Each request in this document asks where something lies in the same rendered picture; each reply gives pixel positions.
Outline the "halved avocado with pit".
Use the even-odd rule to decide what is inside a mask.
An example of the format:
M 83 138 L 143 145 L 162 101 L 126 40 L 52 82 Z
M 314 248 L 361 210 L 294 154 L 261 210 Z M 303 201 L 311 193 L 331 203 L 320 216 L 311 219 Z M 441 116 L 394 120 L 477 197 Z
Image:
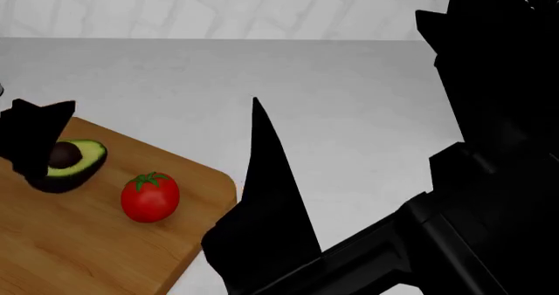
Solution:
M 42 192 L 61 194 L 80 187 L 101 168 L 107 148 L 94 140 L 60 140 L 47 162 L 47 174 L 26 181 Z

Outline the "red tomato with green stem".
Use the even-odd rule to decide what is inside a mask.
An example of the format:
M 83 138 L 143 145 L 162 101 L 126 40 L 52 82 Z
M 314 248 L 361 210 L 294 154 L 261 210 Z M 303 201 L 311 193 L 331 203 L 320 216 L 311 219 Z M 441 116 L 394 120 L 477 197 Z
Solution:
M 161 172 L 138 175 L 121 192 L 123 212 L 138 223 L 155 223 L 171 216 L 179 202 L 178 185 Z

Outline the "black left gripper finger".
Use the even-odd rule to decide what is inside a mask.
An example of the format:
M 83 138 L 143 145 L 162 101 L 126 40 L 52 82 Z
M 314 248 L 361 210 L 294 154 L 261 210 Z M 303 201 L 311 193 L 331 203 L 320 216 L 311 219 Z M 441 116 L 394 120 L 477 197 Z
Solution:
M 11 108 L 0 113 L 0 157 L 18 166 L 37 166 L 33 137 L 39 120 L 38 106 L 14 99 Z
M 75 112 L 74 100 L 36 106 L 13 100 L 17 134 L 12 160 L 13 171 L 36 189 L 67 189 L 66 182 L 47 176 L 52 150 Z

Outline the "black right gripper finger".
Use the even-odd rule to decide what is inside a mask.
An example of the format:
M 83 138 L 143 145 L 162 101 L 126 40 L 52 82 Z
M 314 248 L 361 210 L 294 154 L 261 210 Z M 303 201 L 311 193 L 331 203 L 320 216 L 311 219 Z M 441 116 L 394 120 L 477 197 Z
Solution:
M 258 99 L 252 101 L 241 199 L 204 234 L 201 245 L 228 295 L 250 295 L 321 255 L 280 139 Z
M 415 17 L 466 142 L 559 145 L 559 0 L 449 0 Z

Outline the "wooden cutting board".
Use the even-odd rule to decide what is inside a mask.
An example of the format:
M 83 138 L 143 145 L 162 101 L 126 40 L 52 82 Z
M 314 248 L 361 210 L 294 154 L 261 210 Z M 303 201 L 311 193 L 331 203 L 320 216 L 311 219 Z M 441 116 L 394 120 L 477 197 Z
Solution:
M 106 163 L 81 187 L 53 195 L 0 159 L 0 295 L 166 295 L 235 205 L 234 182 L 79 118 L 62 137 L 101 142 Z M 123 213 L 121 191 L 152 171 L 175 179 L 180 202 L 160 222 L 137 223 Z

